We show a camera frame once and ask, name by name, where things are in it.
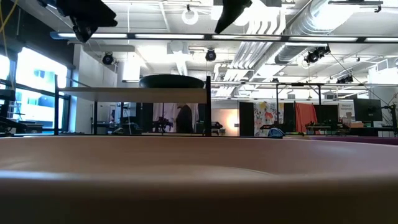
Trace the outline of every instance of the mural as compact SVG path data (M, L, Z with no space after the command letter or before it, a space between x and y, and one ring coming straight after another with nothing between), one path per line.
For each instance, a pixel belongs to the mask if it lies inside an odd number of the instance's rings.
M274 124L277 119L276 103L260 102L254 105L254 136L268 135L268 130L260 130L264 124ZM284 122L284 104L279 103L279 123Z

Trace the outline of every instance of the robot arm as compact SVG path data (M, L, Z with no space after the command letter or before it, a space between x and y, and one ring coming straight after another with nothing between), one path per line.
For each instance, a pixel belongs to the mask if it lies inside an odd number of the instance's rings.
M73 23L76 38L85 43L99 27L115 27L116 14L101 0L37 0L43 7L57 8Z

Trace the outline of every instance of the ceiling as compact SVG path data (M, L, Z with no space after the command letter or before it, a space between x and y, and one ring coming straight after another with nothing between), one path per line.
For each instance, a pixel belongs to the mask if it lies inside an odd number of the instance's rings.
M173 0L146 3L144 1L120 0L119 3L110 3L112 0L103 0L117 14L117 27L99 28L98 32L171 32L171 33L213 33L217 20L211 19L213 0L190 1L191 8L198 11L198 21L195 25L188 25L182 20L182 12L186 8L185 3ZM296 13L307 3L307 0L296 0L285 10L286 21L294 17ZM33 0L19 0L19 5L24 10L40 19L59 32L71 32L71 22L59 16L54 9L44 9ZM341 26L337 27L331 35L398 35L398 4L384 7L381 12L375 13L375 7L359 8ZM249 25L229 26L223 33L246 33ZM166 56L167 43L169 41L154 40L96 40L90 41L90 45L133 45L145 61L142 71L150 73L170 73L176 70L176 63L172 60L161 59ZM187 41L192 47L203 47L204 50L192 50L193 55L186 61L189 70L202 70L213 72L214 66L220 62L230 62L241 46L240 42L205 42ZM217 61L206 62L207 48L216 50ZM374 66L374 62L384 60L384 57L398 55L398 46L389 44L330 44L331 52L340 62L337 63L331 55L321 59L310 69L301 66L302 59L295 60L289 66L281 70L275 76L283 74L281 78L290 82L314 80L320 82L330 79L332 75L343 72L345 68L351 69L361 81L366 80L367 69ZM115 52L115 57L125 60L126 52Z

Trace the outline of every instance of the monitor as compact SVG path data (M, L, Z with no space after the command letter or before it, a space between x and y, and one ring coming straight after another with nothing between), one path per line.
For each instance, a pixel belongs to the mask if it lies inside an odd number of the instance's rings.
M380 100L354 99L356 121L383 121Z

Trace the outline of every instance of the window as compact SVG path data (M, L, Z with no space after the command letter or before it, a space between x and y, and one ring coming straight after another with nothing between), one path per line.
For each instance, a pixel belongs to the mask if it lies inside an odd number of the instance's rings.
M67 85L68 68L31 49L23 48L18 54L17 77L18 84L39 90L55 92L55 75L58 75L58 87Z
M10 60L3 55L0 55L0 79L7 80L10 72Z
M43 124L43 128L54 128L54 97L17 88L16 100L14 119L35 121L37 124ZM58 127L62 128L63 99L61 98L59 105Z

